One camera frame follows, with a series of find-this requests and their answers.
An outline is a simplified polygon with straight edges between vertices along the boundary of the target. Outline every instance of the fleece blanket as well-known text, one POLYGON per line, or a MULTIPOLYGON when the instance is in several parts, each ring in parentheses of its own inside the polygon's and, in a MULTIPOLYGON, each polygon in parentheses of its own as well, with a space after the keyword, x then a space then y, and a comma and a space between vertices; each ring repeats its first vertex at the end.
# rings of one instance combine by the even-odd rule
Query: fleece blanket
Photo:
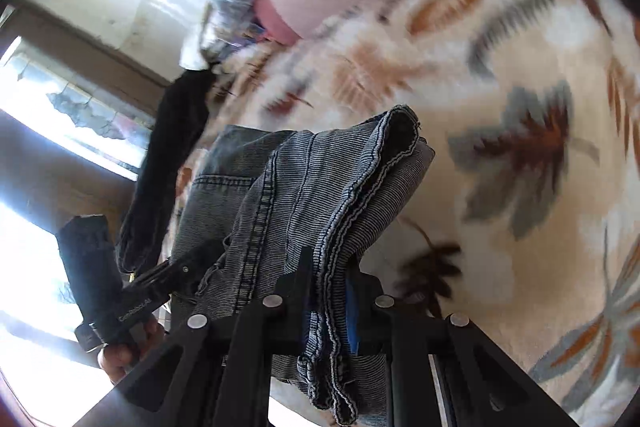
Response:
POLYGON ((317 132, 408 104, 436 158, 362 268, 465 312, 580 425, 613 425, 640 383, 639 29, 618 0, 394 0, 245 49, 174 230, 225 124, 317 132))

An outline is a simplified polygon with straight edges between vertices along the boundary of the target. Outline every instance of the striped denim fabric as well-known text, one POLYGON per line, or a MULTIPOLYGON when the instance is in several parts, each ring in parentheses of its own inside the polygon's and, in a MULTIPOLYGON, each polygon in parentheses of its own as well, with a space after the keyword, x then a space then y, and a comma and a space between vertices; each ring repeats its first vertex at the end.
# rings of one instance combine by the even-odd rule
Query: striped denim fabric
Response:
POLYGON ((196 295, 175 295, 174 321, 238 313, 273 292, 314 248, 315 309, 304 354, 273 357, 273 376, 308 394, 338 423, 386 421, 382 357, 349 354, 345 272, 395 219, 434 152, 406 106, 344 130, 267 133, 228 126, 194 180, 172 259, 207 239, 222 258, 196 295))

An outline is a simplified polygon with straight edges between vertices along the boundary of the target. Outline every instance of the blanket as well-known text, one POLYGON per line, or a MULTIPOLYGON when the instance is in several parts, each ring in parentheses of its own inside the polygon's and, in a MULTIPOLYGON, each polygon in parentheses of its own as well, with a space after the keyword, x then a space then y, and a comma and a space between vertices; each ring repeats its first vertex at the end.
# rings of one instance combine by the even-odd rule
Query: blanket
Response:
POLYGON ((233 96, 182 201, 228 123, 317 132, 408 104, 436 157, 362 269, 465 312, 580 425, 610 426, 640 383, 639 42, 619 0, 354 7, 222 65, 233 96))

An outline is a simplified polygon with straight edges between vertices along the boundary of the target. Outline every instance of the beige blanket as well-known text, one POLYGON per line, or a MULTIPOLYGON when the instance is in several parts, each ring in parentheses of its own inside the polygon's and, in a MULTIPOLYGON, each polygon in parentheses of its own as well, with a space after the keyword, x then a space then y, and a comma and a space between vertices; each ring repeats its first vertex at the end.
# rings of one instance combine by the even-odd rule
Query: beige blanket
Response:
POLYGON ((227 123, 320 131, 408 104, 436 159, 363 269, 397 293, 421 255, 414 301, 465 312, 578 423, 609 426, 640 383, 635 29, 618 0, 357 7, 229 59, 202 143, 227 123))

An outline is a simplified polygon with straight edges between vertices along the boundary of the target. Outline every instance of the hand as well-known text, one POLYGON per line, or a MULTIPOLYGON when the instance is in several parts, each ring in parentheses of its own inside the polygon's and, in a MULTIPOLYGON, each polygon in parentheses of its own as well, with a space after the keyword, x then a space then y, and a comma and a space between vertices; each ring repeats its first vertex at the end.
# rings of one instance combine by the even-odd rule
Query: hand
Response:
MULTIPOLYGON (((143 359, 153 347, 162 343, 164 328, 158 324, 155 317, 151 317, 144 326, 146 343, 140 348, 140 359, 143 359)), ((126 374, 125 367, 133 360, 133 353, 124 344, 110 344, 104 346, 98 354, 98 364, 108 375, 111 383, 118 383, 126 374)))

